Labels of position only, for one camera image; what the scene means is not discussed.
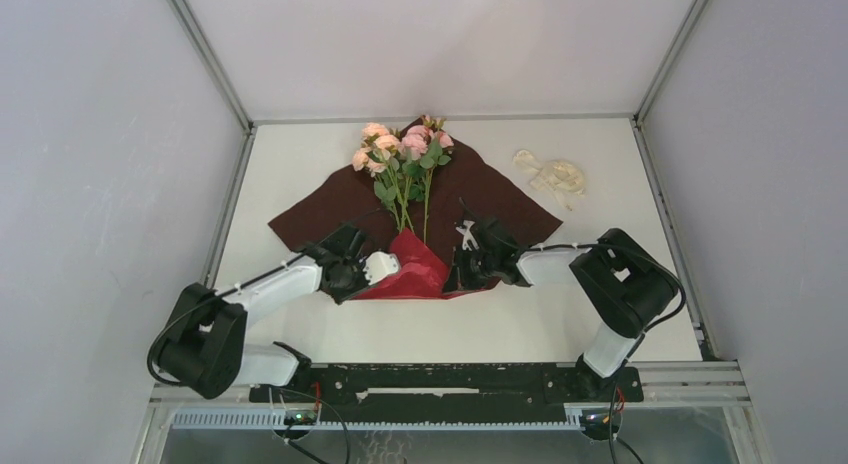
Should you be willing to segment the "pink flower stem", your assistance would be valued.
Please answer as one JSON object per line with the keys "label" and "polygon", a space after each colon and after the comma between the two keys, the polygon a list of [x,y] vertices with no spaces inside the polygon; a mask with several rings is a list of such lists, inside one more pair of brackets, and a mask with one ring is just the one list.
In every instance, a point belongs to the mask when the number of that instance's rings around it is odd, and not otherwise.
{"label": "pink flower stem", "polygon": [[400,173],[399,161],[390,151],[373,145],[362,145],[353,155],[352,167],[373,179],[373,191],[389,211],[399,232],[413,230],[408,211],[406,180]]}
{"label": "pink flower stem", "polygon": [[397,130],[370,122],[363,128],[359,149],[352,158],[353,169],[372,178],[374,194],[393,216],[398,232],[414,230],[408,210],[411,180],[402,171],[401,150]]}
{"label": "pink flower stem", "polygon": [[401,169],[407,177],[423,184],[425,171],[420,160],[428,150],[432,135],[438,130],[444,130],[445,122],[445,118],[422,116],[419,124],[413,124],[406,130],[401,139],[399,156],[402,157]]}
{"label": "pink flower stem", "polygon": [[444,166],[448,164],[452,157],[452,153],[454,150],[455,144],[452,137],[446,133],[444,130],[436,131],[430,140],[428,150],[426,154],[421,158],[420,165],[422,169],[425,171],[423,178],[423,190],[424,190],[424,200],[423,200],[423,231],[422,238],[425,244],[428,243],[429,236],[429,214],[430,214],[430,200],[431,200],[431,188],[434,179],[434,175],[436,169],[439,166]]}

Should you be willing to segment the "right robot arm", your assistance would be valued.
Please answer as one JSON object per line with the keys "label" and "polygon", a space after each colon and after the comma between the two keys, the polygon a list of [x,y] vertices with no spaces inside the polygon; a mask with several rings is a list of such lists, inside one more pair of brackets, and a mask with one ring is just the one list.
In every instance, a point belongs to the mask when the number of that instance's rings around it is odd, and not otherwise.
{"label": "right robot arm", "polygon": [[686,291],[629,234],[611,228],[594,243],[519,244],[494,218],[465,220],[457,232],[446,294],[479,291],[493,280],[517,287],[560,283],[572,275],[601,323],[576,363],[578,386],[605,399],[647,333],[678,315]]}

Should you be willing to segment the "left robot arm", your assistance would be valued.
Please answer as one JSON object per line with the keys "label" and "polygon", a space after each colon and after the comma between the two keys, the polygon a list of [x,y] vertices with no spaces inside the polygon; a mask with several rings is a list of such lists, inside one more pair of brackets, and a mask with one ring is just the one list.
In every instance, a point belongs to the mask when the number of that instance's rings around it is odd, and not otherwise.
{"label": "left robot arm", "polygon": [[149,347],[146,366],[160,384],[215,399],[232,386],[268,385],[290,401],[311,391],[308,358],[279,342],[249,344],[248,329],[292,301],[324,292],[340,304],[371,284],[364,231],[345,224],[290,259],[243,284],[215,290],[201,283],[179,294]]}

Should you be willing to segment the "cream ribbon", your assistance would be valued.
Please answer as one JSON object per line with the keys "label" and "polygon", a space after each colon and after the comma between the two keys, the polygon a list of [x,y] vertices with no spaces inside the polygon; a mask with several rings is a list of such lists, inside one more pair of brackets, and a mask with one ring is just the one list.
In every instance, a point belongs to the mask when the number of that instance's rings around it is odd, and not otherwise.
{"label": "cream ribbon", "polygon": [[585,174],[571,161],[541,161],[529,150],[521,149],[513,155],[512,162],[522,172],[532,176],[529,185],[533,189],[548,192],[567,211],[574,210],[573,197],[585,196]]}

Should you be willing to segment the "red wrapping paper sheet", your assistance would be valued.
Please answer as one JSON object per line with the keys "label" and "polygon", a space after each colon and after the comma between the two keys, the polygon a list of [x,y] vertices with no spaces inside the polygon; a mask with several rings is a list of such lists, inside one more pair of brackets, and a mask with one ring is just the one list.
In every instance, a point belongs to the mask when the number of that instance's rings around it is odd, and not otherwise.
{"label": "red wrapping paper sheet", "polygon": [[398,232],[393,216],[374,194],[372,178],[352,165],[332,173],[268,225],[284,244],[299,251],[352,224],[367,236],[362,249],[366,258],[375,251],[395,254],[400,271],[353,299],[450,299],[468,294],[442,292],[454,248],[461,241],[455,227],[463,220],[496,218],[519,244],[530,246],[551,237],[562,222],[473,148],[461,141],[454,144],[451,161],[434,175],[427,244],[422,238],[423,184],[415,181],[410,189],[408,210],[414,230]]}

